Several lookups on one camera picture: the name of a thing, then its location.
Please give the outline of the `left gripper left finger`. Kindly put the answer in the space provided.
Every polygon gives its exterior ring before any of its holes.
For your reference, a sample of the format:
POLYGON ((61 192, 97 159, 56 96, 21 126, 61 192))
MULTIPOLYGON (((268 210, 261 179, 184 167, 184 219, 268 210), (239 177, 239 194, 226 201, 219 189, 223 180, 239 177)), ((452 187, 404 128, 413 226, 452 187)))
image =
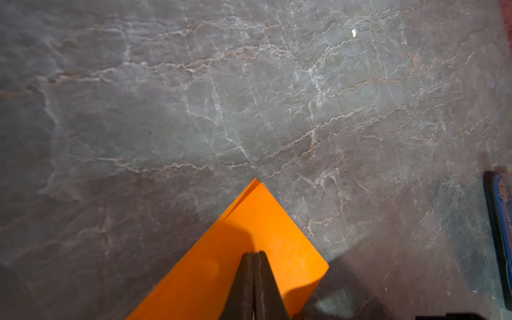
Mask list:
POLYGON ((237 268, 220 320, 254 318, 255 254, 244 253, 237 268))

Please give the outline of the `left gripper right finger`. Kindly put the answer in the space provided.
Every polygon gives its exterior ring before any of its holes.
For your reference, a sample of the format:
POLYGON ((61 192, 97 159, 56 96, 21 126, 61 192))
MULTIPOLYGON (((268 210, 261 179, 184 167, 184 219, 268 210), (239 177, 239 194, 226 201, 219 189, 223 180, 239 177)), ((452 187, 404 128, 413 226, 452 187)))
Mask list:
POLYGON ((255 319, 290 319, 264 251, 255 254, 254 268, 255 319))

